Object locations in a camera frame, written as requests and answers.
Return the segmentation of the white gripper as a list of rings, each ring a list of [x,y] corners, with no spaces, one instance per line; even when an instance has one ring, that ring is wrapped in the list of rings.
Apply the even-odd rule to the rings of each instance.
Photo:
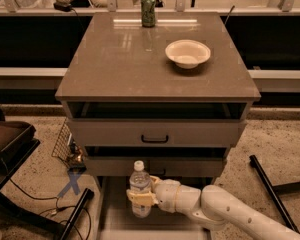
[[[154,193],[151,191],[138,193],[128,189],[126,191],[128,199],[133,204],[142,206],[153,206],[158,200],[158,207],[161,210],[169,213],[175,213],[177,192],[181,183],[171,179],[161,180],[159,177],[153,175],[150,175],[150,179],[154,184]]]

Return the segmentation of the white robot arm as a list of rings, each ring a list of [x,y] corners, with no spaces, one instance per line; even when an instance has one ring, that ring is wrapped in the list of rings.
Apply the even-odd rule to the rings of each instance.
[[[254,240],[300,240],[299,233],[252,209],[221,187],[207,185],[200,190],[171,179],[150,179],[151,188],[144,193],[132,187],[126,190],[131,203],[157,205],[163,211],[184,214],[210,231],[231,223]]]

